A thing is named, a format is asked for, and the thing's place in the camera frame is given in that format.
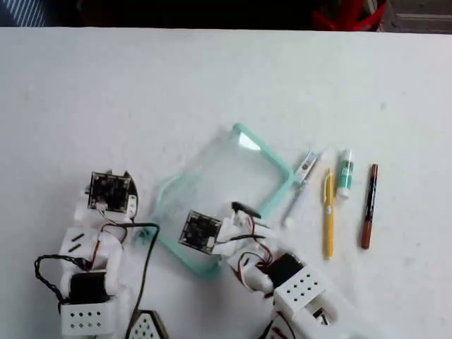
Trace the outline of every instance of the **white cap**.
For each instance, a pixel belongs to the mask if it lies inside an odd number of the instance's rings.
[[[346,189],[345,187],[339,187],[336,191],[336,194],[344,199],[348,199],[348,196],[350,195],[350,190]]]

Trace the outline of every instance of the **pen clip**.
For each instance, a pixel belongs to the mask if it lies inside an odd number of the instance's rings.
[[[323,203],[326,203],[326,183],[328,182],[328,179],[330,179],[333,176],[333,173],[331,169],[328,170],[328,174],[325,177],[325,181],[323,182]]]

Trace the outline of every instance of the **small bottle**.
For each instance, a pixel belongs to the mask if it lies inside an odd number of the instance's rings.
[[[338,178],[337,195],[341,198],[347,199],[350,194],[352,186],[353,174],[353,157],[352,150],[344,150],[340,159],[340,171]]]

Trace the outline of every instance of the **red object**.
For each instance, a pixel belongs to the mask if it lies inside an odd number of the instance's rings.
[[[369,30],[380,23],[385,3],[386,0],[379,0],[376,11],[367,18],[358,21],[364,0],[343,0],[336,19],[331,20],[322,13],[314,11],[312,13],[312,20],[317,30]]]

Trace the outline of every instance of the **black circuit board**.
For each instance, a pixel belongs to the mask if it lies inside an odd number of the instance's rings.
[[[125,213],[130,185],[130,177],[93,172],[88,207],[96,209],[96,203],[105,203],[108,211]]]
[[[207,215],[190,211],[179,243],[211,254],[222,222]]]

